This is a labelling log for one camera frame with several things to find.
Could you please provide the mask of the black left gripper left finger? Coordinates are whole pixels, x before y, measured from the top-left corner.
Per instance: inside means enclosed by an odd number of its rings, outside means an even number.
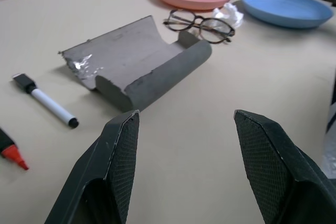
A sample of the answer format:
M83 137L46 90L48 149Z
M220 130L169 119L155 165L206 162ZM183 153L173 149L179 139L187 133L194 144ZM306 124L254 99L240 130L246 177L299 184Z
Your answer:
M134 182L140 115L110 120L70 172L46 223L126 223Z

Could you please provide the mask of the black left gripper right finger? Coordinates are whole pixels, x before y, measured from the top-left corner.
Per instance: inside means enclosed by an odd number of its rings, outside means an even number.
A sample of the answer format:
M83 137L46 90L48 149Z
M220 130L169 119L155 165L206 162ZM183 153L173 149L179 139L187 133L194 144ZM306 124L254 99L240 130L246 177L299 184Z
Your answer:
M335 223L335 179L297 147L280 124L234 113L245 172L265 223Z

